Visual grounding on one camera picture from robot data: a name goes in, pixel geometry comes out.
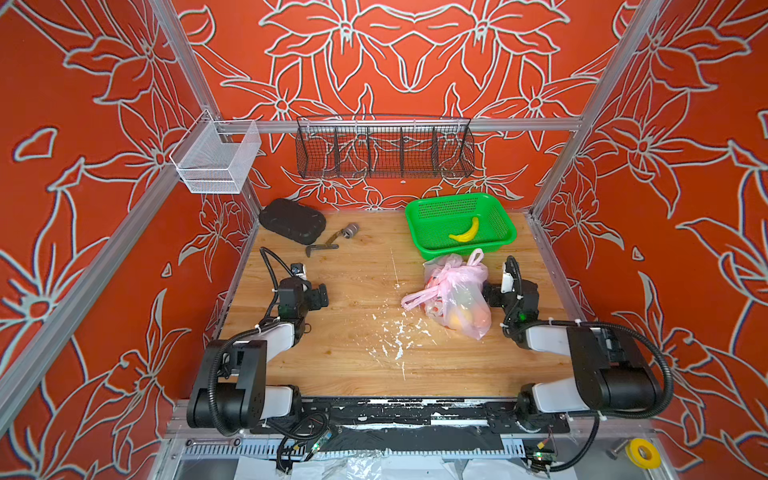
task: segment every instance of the black wire basket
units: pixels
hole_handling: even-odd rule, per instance
[[[303,178],[461,178],[475,171],[469,118],[396,114],[299,117]]]

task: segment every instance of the yellow banana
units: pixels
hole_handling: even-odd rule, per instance
[[[462,233],[461,235],[448,235],[448,238],[451,238],[453,240],[456,240],[457,242],[469,242],[470,240],[475,238],[475,235],[478,234],[478,229],[480,228],[480,220],[477,217],[472,218],[472,226],[469,227],[469,230]]]

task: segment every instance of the pink plastic bag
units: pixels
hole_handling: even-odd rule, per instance
[[[481,293],[482,283],[488,279],[482,258],[478,248],[467,263],[457,253],[424,263],[426,287],[404,296],[402,308],[423,304],[426,314],[440,325],[480,340],[491,329],[491,309]]]

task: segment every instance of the red floral wallpaper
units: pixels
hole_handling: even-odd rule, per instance
[[[578,116],[638,2],[240,3],[174,0],[225,118],[403,113],[477,118]],[[530,206],[563,132],[480,134],[463,180],[304,180],[288,134],[264,135],[250,179],[264,204],[402,208],[484,191]]]
[[[179,183],[0,440],[0,477],[144,478],[253,219]]]
[[[0,374],[200,113],[142,0],[14,2],[0,16]]]
[[[589,316],[667,355],[681,478],[768,476],[768,7],[668,2],[543,224]]]
[[[6,2],[0,37],[2,373],[200,110],[144,0]],[[252,228],[242,196],[178,184],[0,439],[0,477],[146,475]]]

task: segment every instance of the green plastic basket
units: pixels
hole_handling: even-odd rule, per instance
[[[480,220],[477,236],[467,243],[448,238],[460,235]],[[518,237],[518,231],[502,204],[488,194],[449,195],[414,200],[406,207],[406,218],[416,248],[425,260],[458,253],[469,255],[475,248],[495,252]]]

